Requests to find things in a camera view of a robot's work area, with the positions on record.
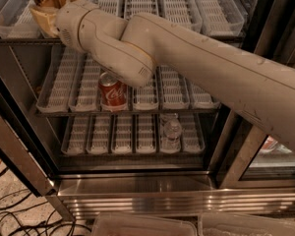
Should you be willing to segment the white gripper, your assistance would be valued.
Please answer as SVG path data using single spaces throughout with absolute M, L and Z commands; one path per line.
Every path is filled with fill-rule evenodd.
M 30 6 L 29 10 L 44 34 L 53 38 L 59 36 L 66 46 L 85 53 L 79 41 L 80 25 L 84 16 L 98 6 L 87 0 L 66 0 L 66 3 L 59 11 L 37 5 Z

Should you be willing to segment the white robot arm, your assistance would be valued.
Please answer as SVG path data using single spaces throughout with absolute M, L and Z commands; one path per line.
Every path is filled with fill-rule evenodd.
M 295 69 L 149 13 L 124 20 L 86 0 L 30 11 L 43 31 L 118 81 L 143 87 L 167 65 L 295 152 Z

